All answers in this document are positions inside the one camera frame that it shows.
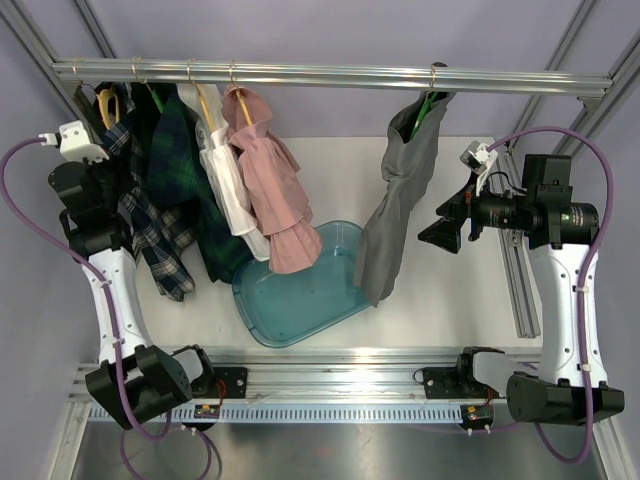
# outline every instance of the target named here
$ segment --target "plaid shirt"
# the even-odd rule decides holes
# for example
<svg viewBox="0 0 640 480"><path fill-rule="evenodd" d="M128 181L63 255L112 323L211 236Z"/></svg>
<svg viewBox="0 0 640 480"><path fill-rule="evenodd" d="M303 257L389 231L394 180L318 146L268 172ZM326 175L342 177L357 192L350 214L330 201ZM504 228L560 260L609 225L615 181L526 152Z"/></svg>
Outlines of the plaid shirt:
<svg viewBox="0 0 640 480"><path fill-rule="evenodd" d="M119 157L127 163L133 178L133 187L121 195L120 203L131 215L134 250L141 251L160 293L171 300L182 301L185 293L195 289L193 279L180 260L182 250L195 238L193 221L180 208L158 208L149 200L142 188L146 159L134 135L135 123L136 115L132 111L106 132L104 147L110 157Z"/></svg>
<svg viewBox="0 0 640 480"><path fill-rule="evenodd" d="M244 240L231 235L216 205L200 165L195 124L175 91L167 99L153 135L146 187L157 205L199 205L196 240L212 282L231 283L236 269L253 258Z"/></svg>

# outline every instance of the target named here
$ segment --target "gray floor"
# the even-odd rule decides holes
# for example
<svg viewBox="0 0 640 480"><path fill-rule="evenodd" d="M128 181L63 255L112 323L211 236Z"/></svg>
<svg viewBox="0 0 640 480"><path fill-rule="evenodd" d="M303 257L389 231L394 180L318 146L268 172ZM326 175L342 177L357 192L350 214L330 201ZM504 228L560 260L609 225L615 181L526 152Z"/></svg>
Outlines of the gray floor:
<svg viewBox="0 0 640 480"><path fill-rule="evenodd" d="M597 452L581 465L565 466L542 445L531 425L467 438L427 432L413 425L215 425L208 435L224 463L225 480L580 479L605 478ZM438 426L455 430L455 426ZM580 448L583 430L547 428L564 454ZM120 462L121 430L91 423L74 480L130 478ZM202 472L202 442L176 431L160 444L127 434L132 463L146 479L193 480ZM217 465L207 478L215 478Z"/></svg>

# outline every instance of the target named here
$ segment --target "table surface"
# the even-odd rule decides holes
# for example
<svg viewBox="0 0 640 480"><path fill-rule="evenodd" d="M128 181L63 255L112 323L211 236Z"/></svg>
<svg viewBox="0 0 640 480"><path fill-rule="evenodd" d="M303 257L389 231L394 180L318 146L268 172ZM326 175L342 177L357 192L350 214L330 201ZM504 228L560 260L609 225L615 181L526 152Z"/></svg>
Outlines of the table surface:
<svg viewBox="0 0 640 480"><path fill-rule="evenodd" d="M472 140L441 137L436 169L409 222L403 264L392 295L285 350L305 348L534 347L537 339L517 338L498 234L486 229L452 255L417 240L437 219L435 209L468 178L459 156ZM285 139L298 160L298 176L314 212L314 225L348 220L364 226L384 197L380 162L386 138ZM211 283L197 246L183 254L196 292L183 303L158 293L149 268L140 261L137 288L145 323L157 345L198 343L206 347L271 350L251 336L235 306L230 285Z"/></svg>

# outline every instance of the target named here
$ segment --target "gray wall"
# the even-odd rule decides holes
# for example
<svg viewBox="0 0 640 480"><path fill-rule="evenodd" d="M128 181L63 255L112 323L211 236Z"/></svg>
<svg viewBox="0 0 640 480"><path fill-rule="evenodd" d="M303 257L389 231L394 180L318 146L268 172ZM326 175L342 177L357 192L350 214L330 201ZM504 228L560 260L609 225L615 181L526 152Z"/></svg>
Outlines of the gray wall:
<svg viewBox="0 0 640 480"><path fill-rule="evenodd" d="M578 3L92 0L117 54L124 58L398 66L442 61L506 70L544 68ZM45 15L48 8L41 10ZM274 131L284 137L385 135L393 114L417 95L309 87L256 90L271 103ZM459 95L442 132L507 132L525 102L520 95Z"/></svg>
<svg viewBox="0 0 640 480"><path fill-rule="evenodd" d="M0 22L0 151L69 117ZM9 190L40 225L61 236L61 203L47 185L62 157L32 146L7 169ZM0 477L36 479L48 465L77 363L95 355L97 332L80 268L14 219L0 202Z"/></svg>
<svg viewBox="0 0 640 480"><path fill-rule="evenodd" d="M637 0L600 2L568 59L569 69L607 70L636 33L640 23ZM545 100L535 125L569 126L579 110L578 102ZM630 453L635 454L636 471L640 473L640 375L636 368L640 321L635 291L640 272L638 238L640 217L637 189L640 185L640 90L636 90L607 128L596 138L611 162L616 202L607 238L600 250L596 277L598 336L605 368L613 387L625 391L627 407L618 418ZM519 144L520 160L527 153L550 152L558 135L537 135ZM594 203L603 212L605 184L599 162L591 153L583 153L572 173L576 201Z"/></svg>

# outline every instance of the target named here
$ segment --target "green plaid shirt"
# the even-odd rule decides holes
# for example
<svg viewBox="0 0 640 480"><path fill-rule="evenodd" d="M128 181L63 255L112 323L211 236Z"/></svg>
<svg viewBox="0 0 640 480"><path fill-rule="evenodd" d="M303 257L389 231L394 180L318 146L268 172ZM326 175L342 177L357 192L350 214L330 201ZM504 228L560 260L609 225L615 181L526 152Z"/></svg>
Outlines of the green plaid shirt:
<svg viewBox="0 0 640 480"><path fill-rule="evenodd" d="M157 205L199 205L195 235L209 278L231 283L236 269L253 257L244 240L231 235L216 205L200 165L195 124L175 91L167 99L153 135L146 186Z"/></svg>

